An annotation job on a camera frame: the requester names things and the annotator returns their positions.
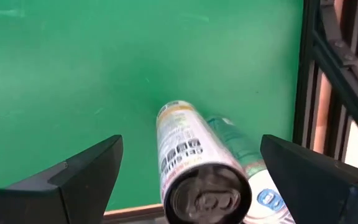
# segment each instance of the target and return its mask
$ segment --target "wooden edge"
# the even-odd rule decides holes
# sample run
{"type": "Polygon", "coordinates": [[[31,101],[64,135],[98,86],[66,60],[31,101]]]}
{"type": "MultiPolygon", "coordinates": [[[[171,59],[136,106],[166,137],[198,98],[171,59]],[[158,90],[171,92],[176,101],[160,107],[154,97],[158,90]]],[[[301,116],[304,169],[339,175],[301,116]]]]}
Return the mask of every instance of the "wooden edge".
{"type": "Polygon", "coordinates": [[[103,216],[103,224],[115,224],[150,220],[164,216],[162,204],[153,204],[133,208],[106,211],[103,216]]]}

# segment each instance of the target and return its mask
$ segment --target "green surface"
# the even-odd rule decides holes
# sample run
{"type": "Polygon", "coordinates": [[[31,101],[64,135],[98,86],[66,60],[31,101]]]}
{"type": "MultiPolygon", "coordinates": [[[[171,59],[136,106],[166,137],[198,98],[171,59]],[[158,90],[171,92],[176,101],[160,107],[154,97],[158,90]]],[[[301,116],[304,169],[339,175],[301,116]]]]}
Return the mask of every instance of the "green surface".
{"type": "MultiPolygon", "coordinates": [[[[301,0],[0,0],[0,187],[113,135],[108,210],[159,203],[155,117],[187,100],[290,139],[301,0]]],[[[95,175],[103,175],[103,170],[95,175]]]]}

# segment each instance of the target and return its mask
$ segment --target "spray can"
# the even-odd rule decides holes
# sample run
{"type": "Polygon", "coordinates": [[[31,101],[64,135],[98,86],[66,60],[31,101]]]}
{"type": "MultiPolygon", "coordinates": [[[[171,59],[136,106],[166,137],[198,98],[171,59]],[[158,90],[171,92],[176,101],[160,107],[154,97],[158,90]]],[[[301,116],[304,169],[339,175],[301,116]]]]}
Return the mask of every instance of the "spray can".
{"type": "Polygon", "coordinates": [[[208,124],[240,162],[249,181],[252,202],[244,223],[295,223],[269,175],[259,148],[227,118],[212,117],[208,124]]]}
{"type": "Polygon", "coordinates": [[[173,101],[157,116],[160,194],[169,223],[240,223],[251,191],[241,165],[195,108],[173,101]]]}

